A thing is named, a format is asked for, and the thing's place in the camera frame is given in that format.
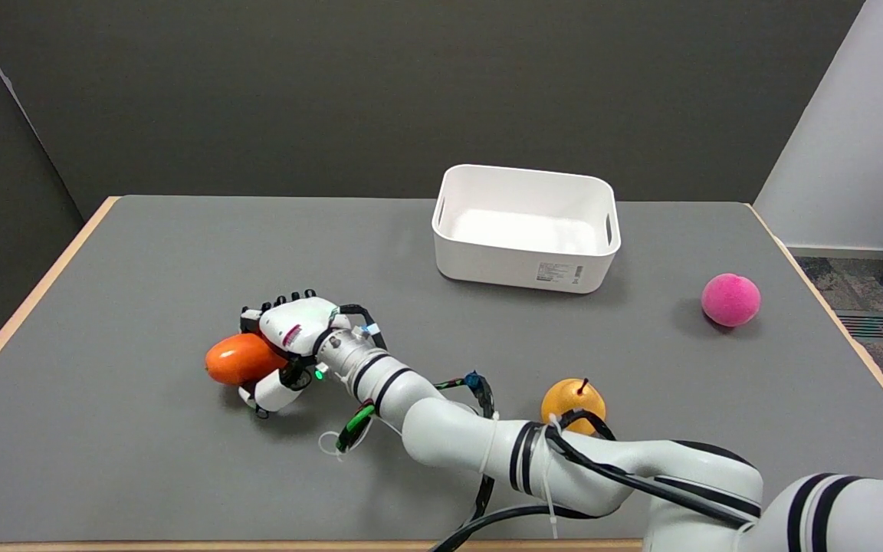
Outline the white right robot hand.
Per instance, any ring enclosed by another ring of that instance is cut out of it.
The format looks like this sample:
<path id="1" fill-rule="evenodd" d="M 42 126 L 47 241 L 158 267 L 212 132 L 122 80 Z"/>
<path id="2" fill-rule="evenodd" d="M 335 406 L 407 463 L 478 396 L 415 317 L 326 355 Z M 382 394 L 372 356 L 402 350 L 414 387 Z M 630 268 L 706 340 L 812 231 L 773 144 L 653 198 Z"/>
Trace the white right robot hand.
<path id="1" fill-rule="evenodd" d="M 263 377 L 242 384 L 238 389 L 243 402 L 257 416 L 266 417 L 289 406 L 312 382 L 315 354 L 330 331 L 344 329 L 350 319 L 340 308 L 307 290 L 305 296 L 293 293 L 290 301 L 243 307 L 241 331 L 255 333 L 269 350 L 287 361 Z"/>

